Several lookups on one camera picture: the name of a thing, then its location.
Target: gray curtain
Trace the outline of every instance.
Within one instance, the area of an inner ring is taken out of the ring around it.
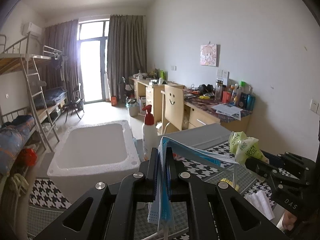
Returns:
[[[72,98],[72,91],[79,82],[77,32],[78,20],[60,23],[47,27],[44,31],[44,45],[64,52],[68,61],[64,65],[64,74],[68,98]],[[62,86],[60,70],[55,70],[50,65],[41,68],[41,79],[47,82],[46,89]]]
[[[111,96],[119,98],[118,85],[124,76],[147,71],[147,49],[143,16],[112,15],[110,17],[107,75]]]

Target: tiled floor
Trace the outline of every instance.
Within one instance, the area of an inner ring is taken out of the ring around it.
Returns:
[[[111,122],[115,120],[128,120],[129,125],[132,128],[133,136],[137,139],[142,138],[142,124],[144,117],[142,115],[130,117],[128,110],[124,105],[113,107],[109,102],[87,104],[84,105],[84,112],[84,116],[82,111],[79,112],[80,117],[83,116],[81,120],[78,118],[76,113],[73,113],[73,115],[71,115],[71,111],[69,111],[66,123],[66,113],[59,117],[59,119],[56,122],[56,128],[60,138],[62,138],[65,131],[71,126],[83,124],[97,124]],[[50,134],[49,141],[53,149],[58,144],[57,139],[55,138],[53,133]],[[53,155],[53,153],[49,152],[43,154],[38,159],[38,163],[34,167],[29,169],[26,179],[30,185],[33,185],[36,177],[47,177],[47,170],[53,158]],[[16,235],[19,239],[27,240],[26,219],[28,212],[29,195],[31,191],[32,187],[30,187],[26,195],[21,196],[21,198],[19,199],[16,220]]]

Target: canvas painting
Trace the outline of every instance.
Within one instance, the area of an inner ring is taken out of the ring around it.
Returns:
[[[217,44],[201,45],[200,64],[203,66],[217,66]]]

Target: silver screw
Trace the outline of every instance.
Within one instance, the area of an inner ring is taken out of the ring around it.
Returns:
[[[106,184],[104,184],[103,182],[98,182],[96,184],[96,189],[104,189],[106,186]]]
[[[138,171],[138,172],[135,172],[135,173],[133,174],[133,176],[134,176],[136,179],[140,179],[140,178],[143,177],[143,173]]]
[[[190,178],[190,173],[184,171],[184,172],[180,173],[180,177],[183,179],[188,179],[188,178]]]
[[[226,188],[229,187],[229,184],[224,182],[224,181],[221,181],[221,182],[218,183],[218,187],[222,188],[222,189],[226,189]]]

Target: glass door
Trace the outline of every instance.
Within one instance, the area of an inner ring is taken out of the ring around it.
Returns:
[[[105,101],[109,98],[108,82],[105,80],[108,33],[108,20],[79,24],[77,39],[85,103]]]

